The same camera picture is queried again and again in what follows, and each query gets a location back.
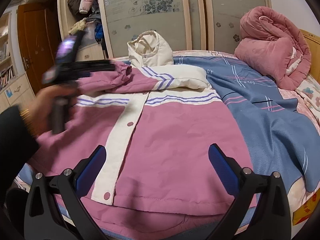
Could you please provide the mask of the person's left hand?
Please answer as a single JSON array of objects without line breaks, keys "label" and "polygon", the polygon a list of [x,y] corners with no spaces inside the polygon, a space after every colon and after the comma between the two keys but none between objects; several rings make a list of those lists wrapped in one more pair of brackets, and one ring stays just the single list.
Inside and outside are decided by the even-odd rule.
[{"label": "person's left hand", "polygon": [[54,99],[58,96],[70,96],[72,104],[79,95],[77,88],[71,85],[53,85],[40,90],[35,100],[21,112],[26,126],[35,137],[50,130],[49,116],[52,112]]}]

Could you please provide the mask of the black left sleeve forearm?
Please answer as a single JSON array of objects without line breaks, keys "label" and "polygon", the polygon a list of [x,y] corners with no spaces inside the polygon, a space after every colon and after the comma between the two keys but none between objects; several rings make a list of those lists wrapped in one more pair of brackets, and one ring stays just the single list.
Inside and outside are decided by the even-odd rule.
[{"label": "black left sleeve forearm", "polygon": [[23,239],[28,193],[9,188],[38,149],[18,106],[1,113],[1,239]]}]

